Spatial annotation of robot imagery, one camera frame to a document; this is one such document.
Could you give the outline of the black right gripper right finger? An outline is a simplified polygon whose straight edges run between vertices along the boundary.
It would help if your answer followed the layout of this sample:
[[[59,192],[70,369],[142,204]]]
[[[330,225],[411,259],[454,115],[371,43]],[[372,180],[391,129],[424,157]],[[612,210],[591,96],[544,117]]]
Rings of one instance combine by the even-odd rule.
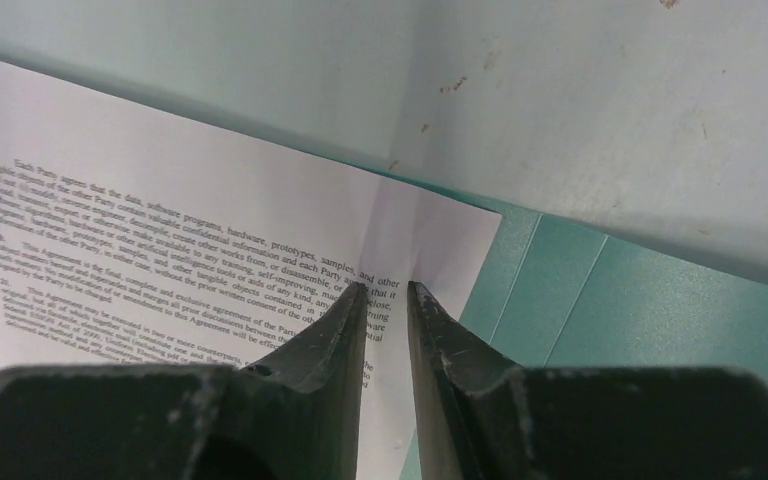
[[[407,287],[426,479],[768,479],[768,386],[730,368],[525,367]]]

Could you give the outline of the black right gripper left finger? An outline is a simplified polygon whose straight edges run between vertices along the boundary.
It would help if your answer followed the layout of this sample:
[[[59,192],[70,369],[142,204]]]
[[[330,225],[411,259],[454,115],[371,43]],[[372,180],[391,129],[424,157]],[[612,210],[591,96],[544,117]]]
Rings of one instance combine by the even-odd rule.
[[[0,371],[0,479],[351,479],[367,288],[254,363]]]

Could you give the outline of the teal plastic folder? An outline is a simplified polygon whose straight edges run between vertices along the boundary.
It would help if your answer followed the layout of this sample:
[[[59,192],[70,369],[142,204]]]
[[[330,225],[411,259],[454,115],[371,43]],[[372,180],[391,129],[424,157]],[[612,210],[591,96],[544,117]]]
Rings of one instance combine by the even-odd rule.
[[[768,386],[768,285],[560,220],[540,218],[508,267],[484,261],[459,316],[419,283],[456,322],[525,367],[730,368]],[[250,365],[43,363],[0,371],[108,364]]]

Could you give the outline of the printed white paper sheet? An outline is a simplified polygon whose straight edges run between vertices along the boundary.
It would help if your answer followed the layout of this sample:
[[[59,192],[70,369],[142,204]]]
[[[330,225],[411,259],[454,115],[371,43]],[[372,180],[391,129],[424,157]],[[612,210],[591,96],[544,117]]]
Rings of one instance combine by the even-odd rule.
[[[369,291],[357,475],[415,432],[406,290],[459,316],[499,214],[0,62],[0,369],[244,366]]]

